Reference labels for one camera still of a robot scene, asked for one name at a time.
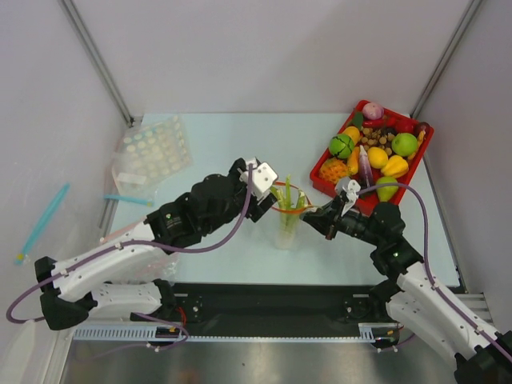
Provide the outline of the green toy pear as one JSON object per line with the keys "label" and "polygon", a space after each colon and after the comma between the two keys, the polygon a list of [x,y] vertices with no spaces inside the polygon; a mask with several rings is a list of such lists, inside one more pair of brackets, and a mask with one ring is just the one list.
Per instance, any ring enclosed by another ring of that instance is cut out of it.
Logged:
{"label": "green toy pear", "polygon": [[388,202],[399,190],[398,181],[393,177],[382,176],[376,181],[378,200]]}

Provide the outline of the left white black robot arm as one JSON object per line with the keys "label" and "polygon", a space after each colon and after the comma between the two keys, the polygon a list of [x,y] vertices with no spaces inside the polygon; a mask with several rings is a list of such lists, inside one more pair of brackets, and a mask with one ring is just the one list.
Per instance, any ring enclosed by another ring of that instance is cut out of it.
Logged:
{"label": "left white black robot arm", "polygon": [[204,237],[232,221],[258,221],[276,202],[271,188],[277,179],[268,163],[240,158],[228,174],[206,176],[98,248],[60,262],[40,258],[34,268],[46,324],[65,330],[88,318],[171,320],[178,304],[170,282],[128,283],[129,273],[163,256],[196,254]]}

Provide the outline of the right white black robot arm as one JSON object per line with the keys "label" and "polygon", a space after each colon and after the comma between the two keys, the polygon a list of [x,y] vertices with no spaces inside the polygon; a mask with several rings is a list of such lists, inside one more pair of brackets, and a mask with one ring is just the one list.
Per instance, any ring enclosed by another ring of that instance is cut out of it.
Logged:
{"label": "right white black robot arm", "polygon": [[343,233],[374,246],[370,257],[386,276],[369,300],[370,314],[403,324],[453,370],[458,383],[509,383],[511,333],[499,332],[426,270],[426,258],[405,239],[396,205],[384,202],[370,216],[344,211],[336,198],[301,215],[326,239]]}

